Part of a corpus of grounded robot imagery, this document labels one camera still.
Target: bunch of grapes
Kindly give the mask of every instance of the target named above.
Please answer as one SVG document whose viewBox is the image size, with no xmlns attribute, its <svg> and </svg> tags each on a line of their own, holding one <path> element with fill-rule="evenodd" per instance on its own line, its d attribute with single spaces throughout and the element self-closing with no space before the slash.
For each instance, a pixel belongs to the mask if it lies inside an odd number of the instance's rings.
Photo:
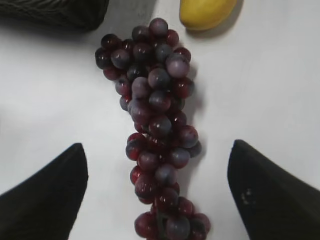
<svg viewBox="0 0 320 240">
<path fill-rule="evenodd" d="M 135 194 L 151 205 L 134 222 L 147 240 L 205 240 L 211 228 L 206 215 L 179 196 L 178 170 L 202 150 L 196 129 L 187 125 L 182 109 L 195 84 L 187 77 L 191 53 L 177 47 L 179 36 L 162 18 L 137 26 L 132 39 L 114 34 L 101 40 L 96 64 L 115 82 L 120 106 L 137 130 L 129 136 L 126 155 L 136 161 L 130 173 Z"/>
</svg>

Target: lemon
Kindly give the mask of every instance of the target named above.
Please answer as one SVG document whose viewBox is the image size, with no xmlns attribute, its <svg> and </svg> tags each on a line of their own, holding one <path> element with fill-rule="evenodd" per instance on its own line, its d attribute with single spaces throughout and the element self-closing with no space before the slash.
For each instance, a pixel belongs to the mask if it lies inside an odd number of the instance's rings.
<svg viewBox="0 0 320 240">
<path fill-rule="evenodd" d="M 237 0 L 181 0 L 180 21 L 188 30 L 208 30 L 226 19 L 236 3 Z"/>
</svg>

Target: dark basket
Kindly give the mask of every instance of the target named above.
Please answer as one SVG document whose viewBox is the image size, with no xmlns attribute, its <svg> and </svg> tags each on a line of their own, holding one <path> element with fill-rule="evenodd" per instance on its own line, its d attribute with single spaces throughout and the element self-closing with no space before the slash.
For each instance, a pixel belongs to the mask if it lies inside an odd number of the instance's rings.
<svg viewBox="0 0 320 240">
<path fill-rule="evenodd" d="M 0 15 L 68 29 L 94 30 L 109 0 L 0 0 Z"/>
</svg>

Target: white table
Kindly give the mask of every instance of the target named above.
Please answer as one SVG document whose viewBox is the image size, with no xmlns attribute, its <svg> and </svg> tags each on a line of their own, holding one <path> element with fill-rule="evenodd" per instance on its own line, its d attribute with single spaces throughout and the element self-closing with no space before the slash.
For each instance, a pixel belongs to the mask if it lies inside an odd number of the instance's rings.
<svg viewBox="0 0 320 240">
<path fill-rule="evenodd" d="M 320 189 L 319 8 L 318 0 L 245 0 L 228 31 L 200 36 L 185 32 L 177 0 L 111 0 L 105 23 L 84 36 L 2 19 L 0 192 L 81 142 L 89 182 L 70 239 L 140 239 L 133 222 L 149 206 L 129 180 L 133 123 L 93 56 L 104 34 L 129 37 L 154 9 L 179 32 L 197 69 L 186 112 L 206 151 L 180 171 L 182 193 L 210 217 L 208 239 L 247 240 L 226 177 L 235 139 Z"/>
</svg>

